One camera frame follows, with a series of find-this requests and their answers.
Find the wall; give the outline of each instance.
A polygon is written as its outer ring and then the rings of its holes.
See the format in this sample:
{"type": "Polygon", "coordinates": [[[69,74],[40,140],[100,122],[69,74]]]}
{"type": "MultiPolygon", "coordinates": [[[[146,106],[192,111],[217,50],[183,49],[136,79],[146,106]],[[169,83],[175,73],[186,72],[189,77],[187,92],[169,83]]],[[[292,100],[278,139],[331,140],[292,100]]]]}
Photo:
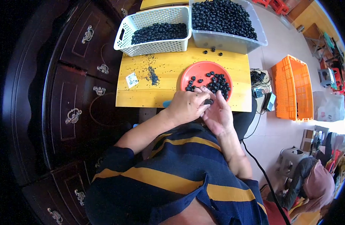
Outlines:
{"type": "MultiPolygon", "coordinates": [[[[330,37],[339,43],[342,43],[341,36],[326,11],[322,8],[318,1],[311,4],[294,20],[295,27],[304,25],[304,33],[313,23],[315,23],[322,32],[326,32],[330,37]]],[[[341,44],[340,49],[345,55],[345,46],[341,44]]]]}

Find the power cord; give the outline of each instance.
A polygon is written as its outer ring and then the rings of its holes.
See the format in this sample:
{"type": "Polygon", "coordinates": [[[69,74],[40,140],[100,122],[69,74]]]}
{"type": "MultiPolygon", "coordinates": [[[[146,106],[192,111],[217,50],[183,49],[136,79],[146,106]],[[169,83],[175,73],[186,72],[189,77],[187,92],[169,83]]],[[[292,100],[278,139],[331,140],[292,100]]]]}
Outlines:
{"type": "Polygon", "coordinates": [[[259,113],[258,111],[256,111],[256,112],[257,112],[258,114],[260,114],[259,120],[257,121],[257,124],[256,124],[256,127],[255,127],[254,131],[253,131],[249,136],[244,137],[244,138],[242,139],[242,143],[244,144],[244,147],[245,147],[246,152],[255,160],[257,166],[261,169],[262,173],[264,174],[264,176],[265,176],[265,178],[266,178],[266,181],[268,182],[270,191],[271,191],[271,193],[272,193],[272,195],[273,195],[275,204],[277,205],[277,207],[278,207],[278,209],[279,209],[279,211],[280,211],[282,217],[284,218],[284,221],[285,221],[286,225],[291,225],[289,219],[287,218],[286,214],[284,213],[283,208],[281,207],[281,205],[280,205],[280,203],[279,203],[279,201],[278,201],[278,199],[277,199],[277,197],[276,197],[276,195],[275,195],[273,186],[272,186],[271,183],[270,183],[270,180],[269,180],[269,178],[268,178],[268,175],[265,173],[265,170],[262,168],[262,166],[261,166],[260,163],[257,161],[257,159],[247,150],[246,144],[245,144],[245,142],[244,142],[244,139],[247,139],[247,138],[251,137],[251,136],[255,133],[255,131],[256,131],[256,129],[257,129],[257,126],[259,125],[261,115],[265,114],[266,110],[262,108],[261,111],[260,111],[260,113],[259,113]]]}
{"type": "Polygon", "coordinates": [[[280,205],[280,203],[279,203],[279,201],[278,201],[278,199],[277,199],[277,197],[276,197],[276,195],[275,195],[273,186],[271,185],[270,180],[269,180],[267,174],[265,173],[265,170],[261,167],[261,165],[260,165],[260,163],[257,161],[257,159],[247,150],[246,144],[245,144],[245,142],[244,142],[244,139],[242,139],[242,143],[244,144],[244,147],[245,147],[246,152],[255,160],[257,166],[261,169],[262,173],[264,174],[264,176],[265,176],[265,178],[266,178],[266,181],[268,182],[268,185],[269,185],[269,187],[270,187],[271,193],[272,193],[272,195],[273,195],[274,201],[275,201],[275,203],[276,203],[276,205],[277,205],[277,207],[278,207],[278,209],[279,209],[281,215],[283,216],[286,225],[291,225],[289,219],[287,218],[286,214],[284,213],[283,208],[281,207],[281,205],[280,205]]]}
{"type": "Polygon", "coordinates": [[[258,86],[269,88],[269,83],[271,83],[271,76],[268,72],[269,80],[264,82],[264,78],[261,80],[259,73],[258,74],[251,74],[251,72],[259,71],[260,73],[265,73],[260,69],[250,68],[250,77],[253,84],[251,84],[251,87],[256,88],[258,86]]]}

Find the hand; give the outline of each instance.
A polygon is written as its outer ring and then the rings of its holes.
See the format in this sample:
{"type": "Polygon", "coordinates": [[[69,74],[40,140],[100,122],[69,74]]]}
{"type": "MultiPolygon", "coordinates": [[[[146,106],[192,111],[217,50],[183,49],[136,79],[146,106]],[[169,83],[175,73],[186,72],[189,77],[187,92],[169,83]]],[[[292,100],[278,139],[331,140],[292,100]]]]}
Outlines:
{"type": "Polygon", "coordinates": [[[169,107],[167,107],[167,118],[171,119],[175,127],[181,124],[191,122],[197,118],[207,109],[210,105],[202,105],[206,99],[210,99],[208,93],[195,93],[178,91],[175,93],[169,107]]]}
{"type": "Polygon", "coordinates": [[[233,114],[231,107],[228,105],[221,91],[217,91],[216,96],[206,87],[201,86],[195,88],[196,93],[208,93],[214,103],[202,115],[201,118],[206,123],[207,127],[211,130],[216,137],[226,135],[234,129],[233,114]]]}
{"type": "Polygon", "coordinates": [[[305,204],[307,204],[308,202],[309,202],[309,199],[307,198],[307,199],[304,199],[304,201],[302,201],[302,204],[305,205],[305,204]]]}

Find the ornate metal handle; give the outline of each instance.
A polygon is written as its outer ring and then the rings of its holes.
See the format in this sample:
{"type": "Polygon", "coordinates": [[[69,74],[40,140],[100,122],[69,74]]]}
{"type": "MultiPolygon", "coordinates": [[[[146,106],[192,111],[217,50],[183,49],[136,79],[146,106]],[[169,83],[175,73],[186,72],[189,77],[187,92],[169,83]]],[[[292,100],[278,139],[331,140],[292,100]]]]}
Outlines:
{"type": "Polygon", "coordinates": [[[83,200],[85,199],[85,193],[83,191],[78,192],[78,190],[75,190],[75,195],[77,196],[77,200],[80,201],[80,205],[83,206],[83,200]]]}
{"type": "Polygon", "coordinates": [[[101,64],[101,66],[98,66],[98,71],[101,71],[101,73],[109,74],[109,67],[105,64],[101,64]]]}
{"type": "Polygon", "coordinates": [[[89,25],[87,27],[87,31],[85,32],[85,36],[82,38],[81,43],[85,44],[86,42],[91,41],[93,35],[94,35],[94,30],[92,29],[92,26],[89,25]]]}
{"type": "Polygon", "coordinates": [[[56,223],[62,225],[63,219],[57,211],[52,211],[51,208],[48,208],[47,211],[53,216],[53,218],[56,220],[56,223]]]}
{"type": "Polygon", "coordinates": [[[103,158],[102,156],[98,159],[98,162],[95,164],[95,167],[96,167],[96,168],[99,168],[99,167],[100,167],[100,165],[101,165],[103,159],[104,159],[104,158],[103,158]]]}
{"type": "Polygon", "coordinates": [[[128,16],[128,12],[127,12],[126,9],[122,8],[122,9],[121,9],[121,12],[122,12],[122,15],[123,15],[124,17],[128,16]]]}
{"type": "Polygon", "coordinates": [[[106,88],[94,86],[94,91],[96,91],[96,94],[97,94],[98,96],[102,96],[102,95],[105,94],[106,88]]]}
{"type": "Polygon", "coordinates": [[[82,111],[79,110],[78,108],[71,109],[67,113],[67,119],[65,120],[66,124],[75,124],[79,120],[79,116],[82,114],[82,111]]]}

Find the striped shirt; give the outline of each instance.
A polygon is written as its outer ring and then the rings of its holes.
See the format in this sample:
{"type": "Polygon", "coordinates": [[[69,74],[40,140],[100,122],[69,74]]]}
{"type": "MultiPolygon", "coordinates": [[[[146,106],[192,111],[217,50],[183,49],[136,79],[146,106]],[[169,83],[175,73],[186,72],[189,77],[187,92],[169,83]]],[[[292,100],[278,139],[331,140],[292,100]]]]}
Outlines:
{"type": "Polygon", "coordinates": [[[129,148],[109,148],[86,193],[93,225],[159,224],[196,198],[221,225],[269,224],[259,183],[229,169],[216,138],[189,129],[162,134],[136,163],[129,148]]]}

